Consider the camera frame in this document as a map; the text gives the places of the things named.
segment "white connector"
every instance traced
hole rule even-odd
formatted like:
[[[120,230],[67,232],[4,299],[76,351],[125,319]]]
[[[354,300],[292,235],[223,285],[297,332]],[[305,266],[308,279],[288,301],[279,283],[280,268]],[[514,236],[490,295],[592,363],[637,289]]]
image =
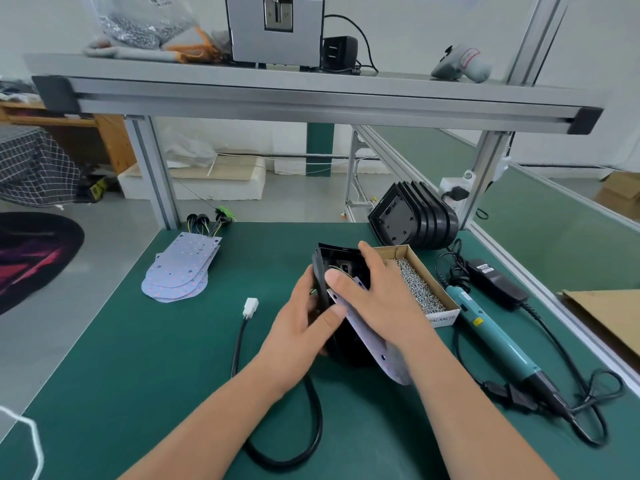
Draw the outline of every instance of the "white connector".
[[[255,311],[258,309],[258,298],[247,298],[244,304],[244,312],[242,315],[249,319],[253,316]]]

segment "cardboard box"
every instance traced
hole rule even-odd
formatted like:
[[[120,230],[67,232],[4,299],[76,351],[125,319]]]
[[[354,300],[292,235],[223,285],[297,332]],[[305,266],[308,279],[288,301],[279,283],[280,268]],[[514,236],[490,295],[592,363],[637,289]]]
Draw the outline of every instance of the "cardboard box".
[[[564,305],[640,373],[640,290],[562,291]]]
[[[456,302],[444,291],[444,288],[434,278],[431,273],[422,264],[422,261],[415,255],[411,246],[405,244],[404,246],[386,246],[382,248],[374,248],[382,259],[406,259],[409,264],[414,268],[416,273],[427,283],[431,292],[440,300],[447,311],[428,314],[427,318],[430,320],[434,328],[453,325],[458,315],[460,314],[460,307],[456,305]]]
[[[613,172],[594,200],[624,217],[640,219],[640,173]]]

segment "black round rug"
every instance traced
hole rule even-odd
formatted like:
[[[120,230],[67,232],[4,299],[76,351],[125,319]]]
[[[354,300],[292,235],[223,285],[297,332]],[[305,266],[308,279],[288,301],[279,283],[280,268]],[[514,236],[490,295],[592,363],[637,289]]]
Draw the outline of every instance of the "black round rug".
[[[83,242],[82,227],[66,217],[0,213],[0,315],[48,285]]]

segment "plaid fabric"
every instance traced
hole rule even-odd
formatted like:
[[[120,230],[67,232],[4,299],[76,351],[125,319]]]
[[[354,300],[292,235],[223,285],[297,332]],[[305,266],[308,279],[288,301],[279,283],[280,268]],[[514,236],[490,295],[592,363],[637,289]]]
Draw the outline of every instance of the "plaid fabric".
[[[79,177],[42,128],[0,125],[0,199],[33,207],[73,202]]]

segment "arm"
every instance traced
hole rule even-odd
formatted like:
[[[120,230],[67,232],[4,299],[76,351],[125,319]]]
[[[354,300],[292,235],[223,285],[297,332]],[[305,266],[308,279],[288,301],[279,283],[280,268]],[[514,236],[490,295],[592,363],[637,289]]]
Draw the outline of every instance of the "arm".
[[[221,479],[269,408],[307,373],[346,315],[332,306],[308,325],[311,266],[271,327],[258,355],[215,391],[120,480]]]
[[[553,471],[484,395],[442,343],[404,284],[398,266],[365,242],[371,272],[362,290],[339,271],[325,279],[404,355],[453,480],[555,479]]]

